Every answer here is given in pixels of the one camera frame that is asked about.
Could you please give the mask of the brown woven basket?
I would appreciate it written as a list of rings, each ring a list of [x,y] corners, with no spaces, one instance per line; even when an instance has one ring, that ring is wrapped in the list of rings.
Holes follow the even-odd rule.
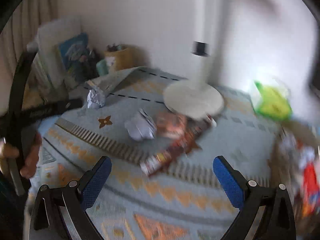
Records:
[[[303,183],[303,171],[307,163],[315,163],[319,181],[319,136],[314,130],[297,121],[281,124],[270,155],[270,185],[284,184],[293,206],[296,220],[311,217],[319,213],[319,208],[310,216],[302,216],[302,197],[300,190]]]

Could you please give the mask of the red orange snack bag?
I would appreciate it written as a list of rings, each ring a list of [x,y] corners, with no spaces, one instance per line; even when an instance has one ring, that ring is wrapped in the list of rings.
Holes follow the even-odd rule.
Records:
[[[303,183],[300,190],[302,197],[302,216],[312,215],[319,208],[319,181],[315,163],[307,163],[303,171]]]

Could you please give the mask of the stack of white books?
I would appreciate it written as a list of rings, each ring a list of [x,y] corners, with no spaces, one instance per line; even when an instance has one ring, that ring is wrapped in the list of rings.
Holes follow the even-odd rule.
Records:
[[[68,98],[66,71],[62,65],[59,45],[81,33],[78,16],[60,18],[38,27],[34,40],[27,45],[37,49],[31,65],[31,77],[41,97],[46,101]]]

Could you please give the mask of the crumpled paper by box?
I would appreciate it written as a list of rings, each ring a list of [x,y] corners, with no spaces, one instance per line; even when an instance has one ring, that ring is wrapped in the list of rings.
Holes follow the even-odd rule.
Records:
[[[131,119],[127,120],[124,126],[129,136],[135,141],[153,140],[156,137],[156,124],[142,108]]]

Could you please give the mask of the crumpled paper near books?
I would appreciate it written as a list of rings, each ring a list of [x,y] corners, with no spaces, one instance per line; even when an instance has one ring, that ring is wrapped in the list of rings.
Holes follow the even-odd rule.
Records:
[[[87,108],[98,109],[104,107],[105,96],[101,92],[97,92],[94,89],[90,89],[87,95]]]

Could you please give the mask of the blue cover book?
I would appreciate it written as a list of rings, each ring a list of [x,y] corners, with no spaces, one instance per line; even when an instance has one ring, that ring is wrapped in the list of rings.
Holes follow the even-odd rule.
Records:
[[[77,83],[83,83],[88,77],[88,35],[79,35],[65,40],[58,45],[62,65],[69,76]]]

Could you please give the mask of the green tissue pack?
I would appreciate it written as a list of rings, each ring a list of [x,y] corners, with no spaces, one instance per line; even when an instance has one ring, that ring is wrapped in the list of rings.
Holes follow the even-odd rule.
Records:
[[[253,111],[257,115],[274,121],[288,120],[292,115],[290,90],[279,80],[255,81],[250,97]]]

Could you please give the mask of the white desk lamp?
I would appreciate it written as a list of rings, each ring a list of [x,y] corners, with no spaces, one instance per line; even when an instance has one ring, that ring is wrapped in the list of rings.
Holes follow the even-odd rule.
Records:
[[[220,92],[209,84],[217,47],[217,8],[215,0],[195,0],[194,42],[191,62],[195,72],[164,90],[168,110],[200,120],[216,116],[224,108]]]

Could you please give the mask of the teal small box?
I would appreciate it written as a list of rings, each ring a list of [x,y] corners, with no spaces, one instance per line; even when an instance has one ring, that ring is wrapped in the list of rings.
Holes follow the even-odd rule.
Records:
[[[97,62],[96,70],[97,70],[99,76],[104,76],[104,75],[108,74],[108,66],[106,64],[105,59],[100,60],[99,62]]]

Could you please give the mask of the yellow pen holder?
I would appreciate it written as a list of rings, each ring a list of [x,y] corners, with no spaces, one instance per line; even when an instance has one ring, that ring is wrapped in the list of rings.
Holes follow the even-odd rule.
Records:
[[[123,44],[109,44],[104,51],[109,73],[114,73],[136,66],[134,49]]]

